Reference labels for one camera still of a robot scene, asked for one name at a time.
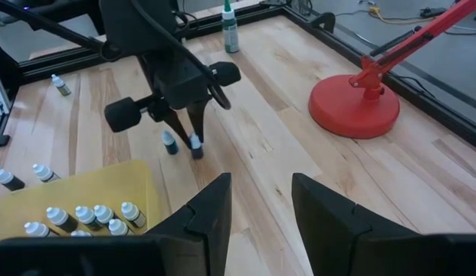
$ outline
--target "wood plank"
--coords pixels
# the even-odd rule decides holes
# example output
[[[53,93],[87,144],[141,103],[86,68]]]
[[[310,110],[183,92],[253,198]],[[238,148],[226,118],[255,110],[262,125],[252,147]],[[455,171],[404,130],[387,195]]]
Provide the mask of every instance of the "wood plank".
[[[284,17],[240,26],[239,33],[241,51],[232,55],[219,33],[186,42],[202,62],[234,61],[242,75],[224,88],[230,110],[215,101],[206,109],[203,159],[192,160],[180,140],[180,153],[167,155],[160,136],[168,127],[148,116],[123,133],[107,129],[106,104],[150,93],[137,60],[128,57],[65,75],[74,91],[69,97],[48,80],[23,86],[0,166],[32,186],[38,183],[32,163],[67,176],[142,159],[166,215],[230,172],[229,275],[312,274],[291,200],[295,172],[418,232],[476,232],[476,149],[404,100],[385,136],[335,136],[310,118],[310,90],[320,79],[359,68]],[[186,112],[178,114],[191,132]],[[7,192],[0,186],[0,198]]]

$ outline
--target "black metal frame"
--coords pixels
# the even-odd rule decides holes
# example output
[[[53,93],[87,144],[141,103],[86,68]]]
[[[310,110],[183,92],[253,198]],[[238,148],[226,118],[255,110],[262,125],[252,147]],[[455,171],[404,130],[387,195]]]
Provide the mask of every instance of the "black metal frame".
[[[363,53],[356,50],[345,41],[340,40],[333,34],[332,27],[335,25],[335,18],[329,13],[318,14],[314,12],[316,18],[308,21],[303,15],[293,10],[289,5],[281,5],[280,2],[262,2],[258,5],[240,8],[235,11],[235,14],[238,20],[238,25],[246,25],[282,15],[304,29],[310,35],[313,35],[328,47],[335,50],[337,53],[344,56],[356,66],[360,67],[360,58],[363,56]],[[199,27],[197,28],[196,22],[190,23],[189,29],[191,31],[186,35],[186,39],[198,38],[221,31],[221,15],[200,18],[198,24]],[[74,33],[70,35],[75,37],[74,40],[80,39],[78,34]],[[104,62],[106,61],[103,60],[98,53],[85,48],[60,51],[58,53],[34,58],[30,61],[20,62],[18,64],[18,69],[21,72],[21,78],[18,80],[18,86],[8,87],[11,91],[11,100],[14,100],[16,92],[21,85],[49,78],[53,73],[66,74],[86,67],[102,64]],[[430,117],[434,118],[476,147],[476,124],[468,118],[455,112],[440,100],[422,93],[417,87],[414,87],[409,82],[398,79],[394,73],[386,74],[382,81],[401,97],[404,97],[417,108],[427,113]],[[0,119],[0,134],[4,129],[4,126],[1,124],[6,124],[6,122],[7,117]]]

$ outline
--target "gray floor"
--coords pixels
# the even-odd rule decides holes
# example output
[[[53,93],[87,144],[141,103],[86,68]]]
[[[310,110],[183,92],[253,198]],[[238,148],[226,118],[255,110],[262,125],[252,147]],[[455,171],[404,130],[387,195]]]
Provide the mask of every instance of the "gray floor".
[[[425,7],[446,7],[448,8],[452,0],[377,0],[377,5],[381,8],[381,15],[385,18],[411,18],[419,14],[419,9]],[[359,4],[357,0],[313,0],[314,10],[318,12],[332,12],[334,14],[344,12],[354,12],[359,9],[367,9],[367,4]],[[475,13],[461,20],[458,25],[476,28],[476,21],[473,20]],[[426,25],[418,23],[414,25],[388,25],[380,20],[370,17],[366,13],[355,15],[343,15],[337,18],[337,23],[357,33],[374,44],[381,45],[387,41],[404,34],[416,25]],[[453,32],[470,32],[451,28]],[[335,31],[335,35],[347,41],[364,53],[371,51],[358,38],[342,31]],[[476,100],[476,35],[475,36],[453,36],[441,34],[429,44],[408,57],[407,61],[433,77],[445,82],[463,94]],[[410,77],[417,77],[405,68],[397,66],[394,71]],[[429,82],[420,79],[422,84],[430,90],[440,101],[449,105],[457,112],[465,115],[476,123],[476,109],[461,102],[447,92],[440,90]]]

